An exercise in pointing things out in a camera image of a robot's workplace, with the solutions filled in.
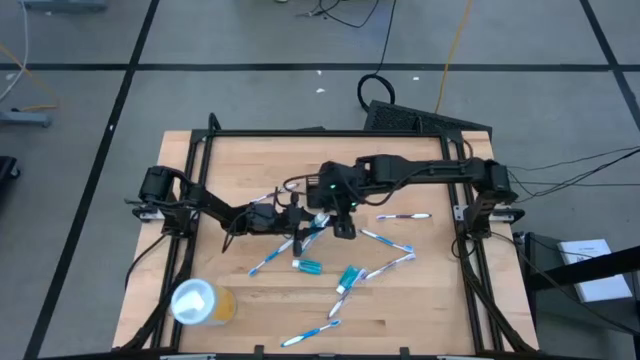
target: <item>black cable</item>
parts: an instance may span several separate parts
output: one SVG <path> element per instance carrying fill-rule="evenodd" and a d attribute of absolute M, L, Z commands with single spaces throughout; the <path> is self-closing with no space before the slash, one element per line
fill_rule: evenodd
<path fill-rule="evenodd" d="M 520 250 L 518 248 L 518 246 L 513 242 L 512 239 L 509 239 L 507 236 L 499 234 L 497 232 L 491 232 L 491 234 L 496 235 L 500 238 L 502 238 L 503 240 L 508 241 L 509 243 L 511 243 L 516 251 L 520 254 L 520 257 L 522 258 L 522 260 L 524 260 L 524 262 L 526 262 L 533 270 L 537 271 L 538 274 L 540 274 L 543 278 L 545 278 L 549 283 L 551 283 L 551 285 L 553 285 L 554 288 L 560 290 L 560 292 L 562 292 L 569 300 L 575 302 L 576 304 L 580 305 L 581 307 L 583 307 L 585 310 L 587 310 L 588 312 L 590 312 L 591 314 L 593 314 L 594 316 L 596 316 L 598 319 L 607 322 L 615 327 L 617 327 L 618 329 L 622 330 L 623 332 L 629 333 L 633 336 L 640 336 L 640 332 L 635 331 L 634 329 L 621 324 L 615 320 L 611 320 L 608 317 L 600 314 L 599 312 L 593 310 L 592 308 L 590 308 L 589 306 L 583 304 L 579 299 L 574 298 L 571 294 L 569 294 L 569 292 L 567 292 L 565 289 L 563 289 L 560 284 L 558 284 L 555 280 L 553 280 L 553 278 L 551 278 L 551 276 L 547 275 L 546 272 L 540 270 L 537 266 L 533 265 L 531 263 L 531 261 L 527 258 L 527 256 L 522 252 L 522 250 Z"/>
<path fill-rule="evenodd" d="M 382 86 L 384 86 L 384 88 L 389 93 L 389 103 L 390 104 L 396 103 L 396 90 L 393 88 L 393 85 L 391 85 L 391 82 L 389 82 L 389 80 L 378 75 L 378 72 L 380 72 L 380 69 L 382 69 L 382 64 L 384 64 L 384 57 L 387 54 L 387 45 L 389 44 L 389 35 L 391 34 L 391 26 L 393 25 L 393 14 L 396 11 L 396 1 L 397 0 L 393 0 L 393 5 L 391 6 L 391 15 L 389 15 L 389 26 L 387 28 L 387 36 L 384 40 L 384 48 L 382 49 L 382 57 L 380 58 L 380 62 L 378 63 L 378 68 L 376 69 L 375 72 L 363 76 L 362 78 L 360 78 L 360 81 L 358 81 L 358 88 L 357 88 L 358 102 L 360 103 L 360 107 L 362 107 L 362 109 L 367 113 L 369 112 L 369 105 L 367 105 L 367 103 L 364 102 L 364 98 L 362 97 L 362 87 L 364 86 L 364 83 L 367 82 L 367 80 L 369 79 L 375 79 L 379 83 L 381 83 Z"/>
<path fill-rule="evenodd" d="M 468 259 L 471 255 L 473 255 L 473 253 L 476 252 L 476 250 L 478 250 L 478 243 L 476 242 L 476 240 L 471 239 L 473 241 L 473 248 L 471 249 L 471 251 L 469 251 L 469 253 L 467 253 L 466 256 L 460 256 L 459 254 L 456 254 L 456 252 L 453 250 L 456 246 L 456 244 L 458 243 L 458 241 L 460 241 L 459 238 L 455 238 L 453 240 L 453 242 L 451 243 L 451 255 L 453 255 L 454 258 L 456 259 Z"/>
<path fill-rule="evenodd" d="M 543 182 L 543 181 L 520 181 L 521 184 L 527 185 L 562 185 L 561 183 Z M 571 184 L 571 186 L 577 187 L 625 187 L 625 186 L 640 186 L 640 183 L 611 183 L 611 184 Z"/>
<path fill-rule="evenodd" d="M 287 185 L 288 185 L 290 182 L 294 181 L 294 180 L 302 180 L 302 179 L 306 179 L 306 178 L 308 178 L 308 177 L 312 177 L 312 176 L 320 176 L 321 174 L 322 174 L 322 173 L 315 173 L 315 174 L 306 174 L 306 175 L 298 175 L 298 176 L 290 177 L 290 178 L 288 178 L 287 180 L 285 180 L 285 181 L 282 183 L 282 187 L 283 187 L 285 190 L 287 190 L 288 192 L 290 192 L 290 193 L 296 193 L 296 194 L 298 194 L 298 195 L 307 195 L 307 193 L 304 193 L 304 192 L 301 192 L 301 191 L 297 191 L 297 190 L 293 190 L 293 189 L 289 189 L 289 188 L 287 187 Z"/>
<path fill-rule="evenodd" d="M 587 254 L 579 254 L 579 253 L 573 253 L 573 252 L 571 252 L 571 251 L 564 251 L 564 250 L 556 249 L 556 248 L 551 247 L 551 246 L 549 246 L 549 245 L 547 245 L 547 244 L 545 244 L 545 243 L 541 242 L 540 240 L 536 239 L 536 237 L 535 237 L 535 236 L 529 236 L 529 240 L 533 240 L 533 241 L 534 241 L 535 243 L 537 243 L 538 245 L 540 245 L 540 246 L 542 246 L 542 247 L 544 247 L 544 248 L 547 248 L 547 249 L 549 249 L 549 250 L 552 250 L 552 251 L 555 251 L 555 252 L 561 253 L 561 254 L 576 255 L 576 256 L 586 256 L 586 257 L 588 257 L 588 258 L 593 258 L 593 256 L 591 256 L 591 255 L 587 255 Z"/>
<path fill-rule="evenodd" d="M 583 172 L 581 174 L 578 174 L 578 175 L 572 177 L 571 179 L 565 180 L 565 181 L 561 182 L 559 185 L 553 186 L 550 189 L 535 192 L 530 197 L 528 197 L 528 198 L 526 198 L 524 200 L 521 200 L 521 201 L 516 201 L 516 203 L 522 203 L 522 202 L 531 200 L 531 199 L 536 198 L 536 197 L 546 196 L 546 195 L 552 194 L 552 193 L 554 193 L 556 191 L 560 191 L 560 190 L 566 189 L 567 187 L 572 186 L 572 185 L 574 185 L 574 184 L 586 179 L 587 177 L 589 177 L 589 176 L 591 176 L 593 174 L 596 174 L 596 173 L 608 168 L 609 166 L 614 165 L 617 162 L 622 161 L 622 160 L 624 160 L 626 158 L 629 158 L 629 157 L 631 157 L 631 156 L 633 156 L 633 155 L 635 155 L 635 154 L 637 154 L 639 152 L 640 152 L 640 148 L 637 148 L 636 150 L 634 150 L 634 151 L 632 151 L 630 153 L 627 153 L 627 154 L 625 154 L 625 155 L 623 155 L 623 156 L 621 156 L 621 157 L 619 157 L 619 158 L 617 158 L 617 159 L 615 159 L 613 161 L 610 161 L 608 163 L 602 164 L 602 165 L 598 166 L 597 168 L 595 168 L 593 170 Z"/>
<path fill-rule="evenodd" d="M 467 141 L 467 140 L 465 140 L 465 139 L 462 139 L 462 141 L 463 141 L 463 142 L 464 142 L 464 143 L 469 147 L 469 156 L 468 156 L 468 159 L 472 158 L 472 157 L 473 157 L 473 146 L 471 146 L 471 143 L 470 143 L 470 142 L 468 142 L 468 141 Z"/>
<path fill-rule="evenodd" d="M 151 250 L 153 250 L 156 246 L 158 246 L 158 244 L 160 244 L 160 242 L 162 242 L 162 240 L 167 237 L 166 234 L 162 234 L 162 236 L 160 236 L 158 238 L 158 240 L 154 241 L 153 244 L 149 245 L 148 248 L 146 248 L 140 255 L 138 255 L 138 257 L 133 260 L 133 262 L 131 263 L 131 266 L 129 266 L 129 270 L 127 270 L 127 275 L 124 277 L 124 289 L 127 289 L 127 285 L 129 285 L 129 277 L 131 276 L 131 272 L 133 272 L 133 269 L 136 267 L 136 265 L 140 262 L 140 260 L 147 255 Z"/>
<path fill-rule="evenodd" d="M 320 8 L 321 11 L 319 11 L 318 13 L 316 13 L 317 15 L 326 15 L 327 17 L 343 24 L 343 25 L 347 25 L 349 27 L 355 28 L 355 29 L 360 29 L 361 27 L 365 26 L 367 24 L 367 22 L 369 22 L 369 19 L 371 18 L 371 15 L 373 15 L 373 12 L 376 11 L 376 8 L 378 7 L 378 4 L 380 3 L 380 0 L 376 0 L 376 3 L 373 5 L 373 8 L 371 8 L 371 12 L 369 12 L 369 15 L 367 15 L 367 17 L 364 19 L 364 21 L 362 22 L 362 24 L 360 25 L 354 25 L 352 23 L 346 22 L 344 20 L 341 20 L 333 15 L 331 15 L 331 13 L 329 12 L 330 10 L 332 10 L 333 8 L 335 8 L 336 6 L 338 6 L 338 4 L 340 4 L 342 0 L 336 0 L 335 4 L 333 4 L 331 7 L 329 7 L 328 9 L 325 9 L 322 6 L 322 0 L 318 1 L 318 7 Z"/>
<path fill-rule="evenodd" d="M 227 249 L 229 248 L 229 246 L 231 245 L 231 242 L 233 241 L 233 239 L 235 239 L 235 235 L 233 235 L 236 232 L 236 227 L 238 224 L 238 220 L 240 220 L 243 216 L 247 216 L 247 214 L 250 212 L 250 210 L 245 210 L 244 212 L 238 214 L 238 216 L 236 216 L 233 221 L 231 221 L 231 224 L 229 224 L 229 229 L 227 230 L 227 234 L 224 236 L 224 242 L 222 243 L 222 253 L 224 254 Z"/>
<path fill-rule="evenodd" d="M 632 147 L 626 147 L 626 148 L 621 148 L 621 149 L 617 149 L 617 150 L 611 150 L 611 151 L 607 151 L 604 153 L 600 153 L 600 154 L 596 154 L 596 155 L 591 155 L 591 156 L 586 156 L 586 157 L 582 157 L 579 159 L 575 159 L 575 160 L 569 160 L 569 161 L 561 161 L 558 163 L 554 163 L 554 164 L 550 164 L 550 165 L 545 165 L 545 166 L 540 166 L 540 167 L 534 167 L 534 168 L 525 168 L 525 167 L 520 167 L 520 166 L 510 166 L 507 165 L 510 169 L 517 169 L 517 170 L 523 170 L 523 171 L 537 171 L 537 170 L 545 170 L 545 169 L 550 169 L 550 168 L 554 168 L 556 166 L 561 166 L 561 165 L 568 165 L 568 164 L 575 164 L 577 162 L 580 161 L 585 161 L 585 160 L 591 160 L 591 159 L 595 159 L 601 156 L 605 156 L 605 155 L 610 155 L 610 154 L 615 154 L 617 152 L 622 152 L 622 151 L 629 151 L 629 150 L 636 150 L 640 148 L 640 146 L 632 146 Z"/>

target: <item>white cable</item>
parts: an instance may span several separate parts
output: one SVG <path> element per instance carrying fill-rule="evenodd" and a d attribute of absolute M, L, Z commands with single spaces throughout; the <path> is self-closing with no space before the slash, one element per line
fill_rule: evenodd
<path fill-rule="evenodd" d="M 24 5 L 24 0 L 20 1 L 22 5 L 22 14 L 24 16 L 24 60 L 22 61 L 22 68 L 16 77 L 13 79 L 13 82 L 7 86 L 7 89 L 0 95 L 0 102 L 4 100 L 7 95 L 13 90 L 13 87 L 18 83 L 22 74 L 24 73 L 24 68 L 27 67 L 27 60 L 29 59 L 29 22 L 27 20 L 27 8 Z"/>

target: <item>cable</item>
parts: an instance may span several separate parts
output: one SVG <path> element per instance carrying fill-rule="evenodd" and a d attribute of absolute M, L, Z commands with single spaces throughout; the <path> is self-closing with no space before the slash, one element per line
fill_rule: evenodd
<path fill-rule="evenodd" d="M 26 66 L 27 61 L 29 60 L 29 17 L 27 15 L 27 8 L 24 5 L 24 1 L 19 1 L 19 3 L 20 7 L 22 8 L 22 16 L 24 18 L 24 60 L 22 62 Z M 9 86 L 7 86 L 2 95 L 0 95 L 0 102 L 2 102 L 2 100 L 4 100 L 4 98 L 7 97 L 7 95 L 9 95 L 9 93 L 13 90 L 13 87 L 16 86 L 18 81 L 20 81 L 23 73 L 24 67 L 20 69 L 18 75 L 16 75 L 16 77 L 13 79 L 13 82 Z"/>
<path fill-rule="evenodd" d="M 458 243 L 458 241 L 460 241 L 457 237 L 453 240 L 453 242 L 451 243 L 451 254 L 453 255 L 454 258 L 456 259 L 468 259 L 471 255 L 473 255 L 473 253 L 476 252 L 476 250 L 478 250 L 478 243 L 475 241 L 475 239 L 470 239 L 473 241 L 473 248 L 471 249 L 471 251 L 469 251 L 467 253 L 466 256 L 460 256 L 459 254 L 456 254 L 456 252 L 454 251 L 454 248 L 456 246 L 456 244 Z"/>
<path fill-rule="evenodd" d="M 158 238 L 158 240 L 154 241 L 151 245 L 149 245 L 148 248 L 146 248 L 142 253 L 140 253 L 140 255 L 138 255 L 138 257 L 133 260 L 133 262 L 131 263 L 131 266 L 129 266 L 129 270 L 127 270 L 127 275 L 124 278 L 124 289 L 127 289 L 127 285 L 129 285 L 129 277 L 131 276 L 131 272 L 133 272 L 133 269 L 136 267 L 136 265 L 138 264 L 138 262 L 140 262 L 140 260 L 147 255 L 151 250 L 153 250 L 156 246 L 158 246 L 158 244 L 160 244 L 160 242 L 167 237 L 166 234 L 162 234 L 162 236 L 160 236 Z"/>
<path fill-rule="evenodd" d="M 26 108 L 20 109 L 20 111 L 33 111 L 33 110 L 43 110 L 43 109 L 56 109 L 59 107 L 60 99 L 56 92 L 53 91 L 47 84 L 45 84 L 42 80 L 40 80 L 35 74 L 33 74 L 29 69 L 27 69 L 21 62 L 18 60 L 15 55 L 9 49 L 7 49 L 4 45 L 0 44 L 0 51 L 2 51 L 5 55 L 7 55 L 16 65 L 20 67 L 22 71 L 24 71 L 27 76 L 31 78 L 31 80 L 36 83 L 36 85 L 40 86 L 44 91 L 46 91 L 54 100 L 55 105 L 35 105 L 28 106 Z"/>
<path fill-rule="evenodd" d="M 306 175 L 294 176 L 294 177 L 291 177 L 291 178 L 288 178 L 287 180 L 285 180 L 285 181 L 282 183 L 282 187 L 283 187 L 285 190 L 287 190 L 288 192 L 290 192 L 290 193 L 296 193 L 296 194 L 298 194 L 298 195 L 307 195 L 307 193 L 305 193 L 305 192 L 301 192 L 301 191 L 297 191 L 297 190 L 289 189 L 289 188 L 287 187 L 287 185 L 288 185 L 290 182 L 294 181 L 294 180 L 302 180 L 302 179 L 306 179 L 306 178 L 308 178 L 308 177 L 312 177 L 312 176 L 320 176 L 321 174 L 322 174 L 322 173 L 315 173 L 315 174 L 306 174 Z"/>
<path fill-rule="evenodd" d="M 561 183 L 542 182 L 542 181 L 521 181 L 521 184 L 528 185 L 562 185 Z M 640 183 L 611 183 L 611 184 L 571 184 L 578 187 L 617 187 L 617 186 L 640 186 Z"/>
<path fill-rule="evenodd" d="M 365 26 L 367 24 L 367 22 L 369 22 L 369 19 L 371 18 L 371 15 L 373 15 L 373 12 L 376 11 L 376 8 L 378 7 L 378 4 L 380 3 L 380 0 L 376 0 L 376 3 L 373 5 L 373 8 L 371 8 L 371 12 L 369 12 L 369 15 L 367 15 L 367 17 L 364 19 L 364 21 L 362 22 L 362 24 L 360 25 L 354 25 L 351 24 L 349 22 L 346 22 L 344 20 L 338 19 L 337 17 L 331 15 L 331 13 L 329 13 L 329 10 L 332 10 L 333 8 L 335 8 L 336 6 L 338 6 L 338 4 L 341 2 L 342 0 L 336 0 L 335 4 L 333 4 L 333 6 L 329 7 L 328 9 L 325 9 L 322 6 L 322 0 L 318 1 L 318 7 L 320 8 L 321 12 L 318 13 L 317 15 L 326 15 L 327 17 L 343 24 L 343 25 L 347 25 L 349 27 L 355 28 L 355 29 L 360 29 L 361 27 Z"/>
<path fill-rule="evenodd" d="M 522 171 L 545 170 L 545 169 L 554 168 L 554 167 L 560 166 L 560 165 L 575 164 L 575 163 L 580 162 L 580 161 L 591 160 L 591 159 L 599 158 L 599 157 L 606 156 L 606 155 L 615 154 L 615 153 L 622 152 L 622 151 L 636 150 L 638 148 L 640 148 L 640 146 L 626 147 L 626 148 L 621 148 L 621 149 L 617 149 L 617 150 L 607 151 L 607 152 L 596 154 L 596 155 L 582 157 L 582 158 L 575 159 L 575 160 L 561 161 L 561 162 L 553 163 L 553 164 L 550 164 L 550 165 L 534 167 L 534 168 L 525 168 L 525 167 L 511 166 L 511 165 L 507 165 L 507 167 L 509 167 L 510 169 L 517 169 L 517 170 L 522 170 Z"/>
<path fill-rule="evenodd" d="M 451 49 L 449 50 L 449 56 L 447 57 L 447 63 L 444 65 L 444 72 L 442 73 L 442 80 L 440 80 L 440 91 L 438 93 L 438 102 L 436 103 L 436 109 L 434 113 L 438 113 L 440 109 L 440 102 L 442 101 L 442 96 L 444 94 L 444 84 L 447 81 L 447 73 L 449 72 L 449 64 L 453 61 L 453 55 L 456 52 L 456 48 L 458 47 L 458 43 L 460 42 L 460 34 L 462 33 L 462 29 L 467 23 L 467 19 L 469 18 L 469 13 L 471 12 L 471 5 L 473 4 L 473 0 L 467 0 L 467 5 L 464 8 L 464 15 L 462 16 L 462 21 L 460 25 L 458 25 L 458 30 L 456 30 L 456 36 L 453 38 L 453 43 L 451 44 Z"/>
<path fill-rule="evenodd" d="M 586 257 L 591 258 L 591 259 L 592 259 L 592 258 L 594 258 L 594 256 L 587 255 L 587 254 L 579 254 L 579 253 L 574 253 L 574 252 L 571 252 L 571 251 L 564 251 L 564 250 L 556 249 L 556 248 L 551 247 L 551 246 L 549 246 L 549 245 L 547 245 L 547 244 L 545 244 L 545 243 L 541 242 L 540 240 L 536 239 L 536 237 L 535 237 L 535 236 L 529 236 L 529 240 L 533 240 L 536 244 L 538 244 L 538 245 L 540 245 L 540 246 L 542 246 L 542 247 L 544 247 L 544 248 L 547 248 L 547 249 L 549 249 L 549 250 L 551 250 L 551 251 L 558 252 L 558 253 L 560 253 L 560 254 L 576 255 L 576 256 L 586 256 Z"/>
<path fill-rule="evenodd" d="M 629 158 L 629 157 L 631 157 L 631 156 L 633 156 L 633 155 L 635 155 L 635 154 L 637 154 L 639 152 L 640 152 L 640 148 L 638 148 L 638 149 L 636 149 L 636 150 L 634 150 L 634 151 L 632 151 L 630 153 L 627 153 L 627 154 L 625 154 L 625 155 L 623 155 L 623 156 L 621 156 L 621 157 L 619 157 L 619 158 L 617 158 L 617 159 L 615 159 L 613 161 L 610 161 L 608 163 L 602 164 L 602 165 L 598 166 L 597 168 L 595 168 L 593 170 L 586 171 L 586 172 L 583 172 L 581 174 L 578 174 L 578 175 L 572 177 L 571 179 L 568 179 L 568 180 L 565 180 L 565 181 L 561 182 L 559 185 L 553 186 L 550 189 L 532 193 L 528 198 L 526 198 L 524 200 L 521 200 L 521 201 L 516 201 L 516 203 L 522 203 L 522 202 L 529 201 L 529 200 L 531 200 L 533 198 L 536 198 L 536 197 L 546 196 L 546 195 L 549 195 L 549 194 L 554 193 L 556 191 L 560 191 L 560 190 L 566 189 L 567 187 L 572 186 L 572 185 L 574 185 L 574 184 L 586 179 L 587 177 L 589 177 L 589 176 L 591 176 L 593 174 L 596 174 L 596 173 L 608 168 L 609 166 L 614 165 L 617 162 L 622 161 L 622 160 L 624 160 L 626 158 Z"/>
<path fill-rule="evenodd" d="M 474 156 L 473 155 L 473 146 L 471 146 L 471 143 L 468 142 L 465 139 L 462 139 L 462 141 L 469 147 L 469 157 L 468 157 L 468 159 L 472 158 Z"/>
<path fill-rule="evenodd" d="M 640 332 L 635 331 L 634 329 L 631 329 L 630 327 L 621 324 L 615 320 L 611 320 L 609 318 L 607 318 L 606 316 L 600 314 L 599 312 L 593 310 L 591 307 L 583 304 L 579 299 L 574 298 L 571 294 L 569 294 L 569 292 L 567 292 L 565 289 L 563 289 L 560 284 L 558 284 L 555 280 L 553 280 L 549 275 L 547 275 L 546 272 L 540 270 L 537 266 L 533 265 L 531 263 L 531 261 L 526 257 L 526 255 L 522 252 L 522 250 L 520 250 L 518 248 L 518 246 L 516 246 L 516 244 L 513 242 L 512 239 L 510 239 L 509 237 L 499 234 L 497 232 L 491 232 L 491 234 L 496 235 L 500 238 L 502 238 L 503 240 L 508 241 L 509 243 L 511 243 L 516 251 L 520 254 L 520 257 L 522 258 L 522 260 L 524 260 L 524 262 L 526 262 L 533 270 L 537 271 L 538 274 L 540 274 L 543 278 L 545 278 L 547 281 L 549 281 L 549 283 L 551 283 L 551 285 L 553 285 L 554 288 L 560 290 L 560 292 L 562 292 L 569 300 L 575 302 L 576 304 L 580 305 L 581 307 L 583 307 L 585 310 L 587 310 L 588 312 L 590 312 L 591 314 L 593 314 L 594 316 L 596 316 L 598 319 L 607 322 L 615 327 L 617 327 L 618 329 L 627 332 L 633 336 L 640 336 Z"/>
<path fill-rule="evenodd" d="M 227 230 L 227 234 L 224 236 L 224 242 L 222 243 L 222 253 L 223 254 L 227 251 L 227 249 L 231 245 L 231 242 L 233 242 L 233 239 L 235 239 L 235 237 L 236 237 L 233 234 L 236 232 L 238 220 L 240 220 L 243 216 L 247 216 L 247 214 L 249 212 L 250 212 L 250 210 L 246 210 L 246 211 L 238 214 L 238 216 L 236 216 L 233 219 L 233 221 L 231 221 L 231 224 L 229 224 L 229 230 Z"/>
<path fill-rule="evenodd" d="M 380 62 L 378 63 L 378 68 L 376 69 L 375 72 L 363 76 L 362 78 L 360 78 L 360 81 L 358 81 L 358 88 L 357 88 L 358 102 L 360 103 L 360 107 L 367 113 L 369 112 L 369 105 L 367 105 L 367 103 L 364 102 L 364 98 L 362 97 L 362 87 L 364 86 L 364 83 L 367 82 L 367 80 L 369 79 L 375 79 L 379 83 L 381 83 L 382 86 L 384 86 L 384 88 L 389 93 L 389 103 L 390 104 L 396 103 L 396 90 L 393 88 L 393 85 L 391 85 L 391 82 L 389 80 L 378 75 L 378 73 L 380 72 L 380 69 L 382 69 L 382 64 L 384 64 L 384 57 L 387 54 L 387 45 L 389 44 L 389 35 L 391 34 L 391 26 L 393 25 L 393 15 L 395 14 L 395 11 L 396 11 L 396 2 L 397 0 L 393 0 L 393 5 L 391 6 L 391 14 L 389 15 L 389 26 L 387 27 L 387 37 L 384 40 L 384 48 L 382 49 L 382 57 L 380 58 Z"/>

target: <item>black floor stripe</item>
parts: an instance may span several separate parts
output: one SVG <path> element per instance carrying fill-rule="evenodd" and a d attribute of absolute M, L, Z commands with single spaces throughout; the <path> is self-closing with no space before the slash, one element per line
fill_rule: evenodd
<path fill-rule="evenodd" d="M 120 114 L 122 113 L 122 108 L 124 107 L 127 95 L 129 93 L 129 88 L 131 87 L 133 75 L 135 74 L 135 67 L 140 61 L 142 49 L 144 48 L 144 44 L 149 34 L 149 29 L 151 28 L 151 23 L 153 22 L 153 17 L 155 16 L 156 10 L 158 8 L 158 2 L 159 0 L 152 0 L 149 4 L 147 15 L 145 16 L 144 22 L 142 23 L 142 28 L 140 30 L 140 34 L 138 35 L 133 53 L 131 54 L 131 59 L 129 60 L 127 71 L 122 80 L 122 85 L 120 85 L 120 90 L 118 91 L 113 109 L 111 110 L 109 121 L 107 122 L 107 125 L 105 127 L 104 135 L 102 136 L 102 141 L 100 142 L 100 146 L 98 147 L 98 152 L 93 162 L 93 166 L 91 167 L 89 179 L 87 180 L 84 192 L 82 193 L 82 198 L 80 199 L 80 204 L 78 205 L 75 217 L 73 219 L 73 222 L 71 223 L 69 235 L 67 236 L 64 248 L 62 249 L 60 260 L 58 261 L 56 271 L 53 274 L 53 279 L 51 280 L 51 285 L 49 286 L 49 290 L 47 291 L 47 295 L 44 299 L 42 309 L 40 310 L 40 314 L 38 315 L 38 320 L 36 321 L 33 333 L 31 334 L 31 338 L 29 339 L 29 344 L 27 345 L 27 349 L 24 354 L 25 359 L 35 359 L 40 354 L 40 349 L 42 348 L 42 344 L 47 334 L 47 329 L 49 327 L 49 323 L 51 322 L 51 318 L 53 317 L 56 304 L 58 303 L 58 299 L 60 298 L 60 293 L 62 291 L 65 278 L 69 271 L 69 266 L 71 265 L 73 254 L 76 250 L 76 246 L 78 245 L 78 240 L 80 239 L 82 227 L 84 226 L 84 222 L 89 212 L 91 200 L 93 199 L 93 195 L 98 185 L 100 173 L 102 172 L 105 159 L 107 158 L 109 146 L 111 145 L 111 140 L 113 139 L 113 134 L 117 128 L 118 120 L 120 119 Z"/>
<path fill-rule="evenodd" d="M 33 63 L 28 64 L 27 69 L 33 71 L 126 71 L 128 64 L 55 64 Z M 0 64 L 0 70 L 18 71 L 16 64 Z"/>
<path fill-rule="evenodd" d="M 609 65 L 613 68 L 613 76 L 618 83 L 618 87 L 620 88 L 620 92 L 622 93 L 622 97 L 624 101 L 627 103 L 627 107 L 631 112 L 631 116 L 633 120 L 636 122 L 636 126 L 640 129 L 640 108 L 638 107 L 638 101 L 636 100 L 627 79 L 624 77 L 624 73 L 622 72 L 623 67 L 618 65 L 618 60 L 616 56 L 613 54 L 613 50 L 611 50 L 611 46 L 607 41 L 607 37 L 604 35 L 604 31 L 602 31 L 602 27 L 600 27 L 600 23 L 598 22 L 598 18 L 596 18 L 596 14 L 589 3 L 589 0 L 580 0 L 580 4 L 584 9 L 584 13 L 587 15 L 587 19 L 589 20 L 589 24 L 591 24 L 591 28 L 593 29 L 593 33 L 598 40 L 598 44 L 600 44 L 600 48 L 604 53 L 604 57 L 607 59 Z M 627 65 L 627 67 L 636 68 L 636 65 Z"/>
<path fill-rule="evenodd" d="M 386 71 L 442 71 L 442 63 L 389 63 L 382 66 Z M 33 63 L 30 70 L 37 71 L 126 71 L 128 64 L 56 64 Z M 268 64 L 179 64 L 145 63 L 138 64 L 136 71 L 371 71 L 375 63 L 268 63 Z M 476 72 L 602 72 L 619 69 L 640 71 L 640 64 L 451 64 L 450 71 Z M 0 71 L 17 71 L 15 64 L 0 64 Z"/>
<path fill-rule="evenodd" d="M 387 71 L 442 71 L 445 64 L 391 63 L 382 65 Z M 372 71 L 378 64 L 307 63 L 307 64 L 140 64 L 139 71 Z M 606 64 L 452 64 L 450 71 L 491 72 L 601 72 L 610 71 Z"/>

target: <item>white toothbrush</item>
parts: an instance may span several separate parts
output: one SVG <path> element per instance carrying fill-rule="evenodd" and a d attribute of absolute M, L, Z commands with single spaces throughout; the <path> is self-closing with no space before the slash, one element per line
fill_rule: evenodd
<path fill-rule="evenodd" d="M 276 256 L 280 255 L 283 251 L 287 250 L 289 246 L 291 246 L 291 244 L 293 244 L 293 239 L 282 244 L 282 246 L 280 246 L 276 251 L 272 252 L 271 255 L 267 256 L 264 260 L 262 260 L 262 262 L 258 264 L 258 266 L 251 269 L 249 271 L 249 276 L 255 276 L 258 273 L 258 269 L 260 269 L 262 265 L 268 263 L 269 261 L 273 260 Z"/>
<path fill-rule="evenodd" d="M 282 345 L 280 345 L 280 346 L 281 347 L 287 347 L 287 346 L 291 346 L 293 344 L 297 344 L 300 341 L 302 341 L 302 340 L 304 340 L 306 338 L 312 337 L 313 335 L 315 335 L 315 334 L 317 334 L 317 333 L 319 333 L 319 332 L 321 332 L 323 330 L 326 330 L 326 329 L 328 329 L 330 327 L 336 327 L 336 326 L 340 325 L 341 322 L 342 322 L 342 320 L 333 320 L 332 322 L 330 322 L 329 324 L 327 324 L 327 325 L 325 325 L 325 326 L 323 326 L 321 328 L 315 328 L 315 329 L 313 329 L 313 330 L 311 330 L 309 332 L 306 332 L 306 333 L 304 333 L 302 335 L 298 335 L 298 336 L 296 336 L 294 338 L 291 338 L 291 339 L 283 342 Z"/>

